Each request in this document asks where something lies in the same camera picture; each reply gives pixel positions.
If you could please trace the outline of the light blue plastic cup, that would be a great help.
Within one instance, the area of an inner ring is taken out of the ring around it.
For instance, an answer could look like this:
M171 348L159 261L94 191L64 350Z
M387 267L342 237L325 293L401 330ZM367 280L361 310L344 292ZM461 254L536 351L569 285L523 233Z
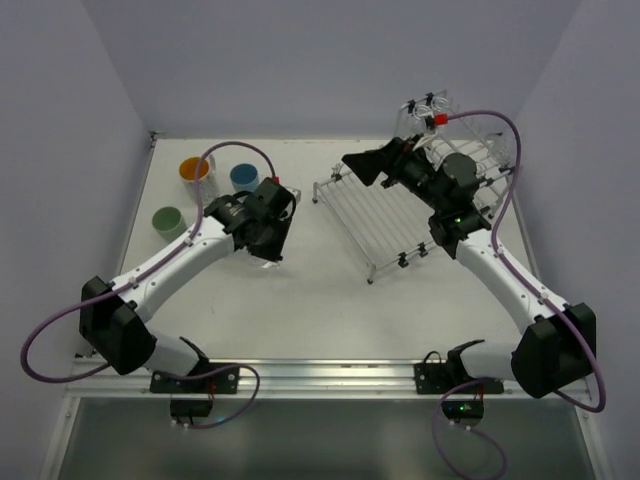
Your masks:
M253 192L260 184L259 172L253 164L237 164L230 171L230 181L236 192Z

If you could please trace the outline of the white patterned ceramic mug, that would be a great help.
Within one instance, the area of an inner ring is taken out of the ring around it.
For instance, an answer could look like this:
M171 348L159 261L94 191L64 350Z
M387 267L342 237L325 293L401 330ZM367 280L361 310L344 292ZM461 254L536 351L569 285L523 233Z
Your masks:
M204 160L199 157L190 157L179 165L179 176L188 195L193 202L200 198L204 206L213 201L219 193L215 163L211 160L211 157Z

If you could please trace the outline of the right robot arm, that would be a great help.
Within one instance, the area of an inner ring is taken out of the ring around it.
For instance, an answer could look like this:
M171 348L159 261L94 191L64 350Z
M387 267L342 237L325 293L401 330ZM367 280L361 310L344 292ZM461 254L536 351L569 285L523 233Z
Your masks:
M595 373L594 312L543 286L501 244L495 224L474 202L483 182L474 159L452 152L434 165L424 149L395 137L342 161L363 185L399 184L428 205L435 244L482 282L521 334L514 345L473 340L451 349L444 364L451 386L513 380L542 398Z

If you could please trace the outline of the light green plastic cup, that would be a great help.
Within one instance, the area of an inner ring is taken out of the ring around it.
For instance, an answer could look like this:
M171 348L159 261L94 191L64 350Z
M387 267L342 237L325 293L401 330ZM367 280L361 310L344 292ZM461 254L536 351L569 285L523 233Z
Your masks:
M187 230L186 221L181 211L174 206L158 209L151 222L156 233L168 243L177 239Z

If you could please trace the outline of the clear glass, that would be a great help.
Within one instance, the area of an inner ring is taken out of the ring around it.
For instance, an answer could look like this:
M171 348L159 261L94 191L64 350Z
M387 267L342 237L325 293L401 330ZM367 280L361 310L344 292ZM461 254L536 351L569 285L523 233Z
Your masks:
M265 260L265 259L261 259L254 256L250 256L249 260L250 260L250 263L256 268L265 269L265 270L280 268L279 261L270 261L270 260Z
M515 160L516 142L512 133L506 131L490 133L486 141L496 162L508 165Z

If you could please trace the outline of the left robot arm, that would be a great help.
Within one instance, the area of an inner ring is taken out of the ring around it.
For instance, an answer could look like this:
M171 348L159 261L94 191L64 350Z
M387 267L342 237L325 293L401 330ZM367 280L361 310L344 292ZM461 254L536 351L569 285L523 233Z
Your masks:
M81 290L81 336L118 374L139 368L170 376L203 374L208 359L192 341L147 327L160 307L203 269L238 250L277 263L282 259L301 194L267 178L252 192L211 202L186 232L142 265Z

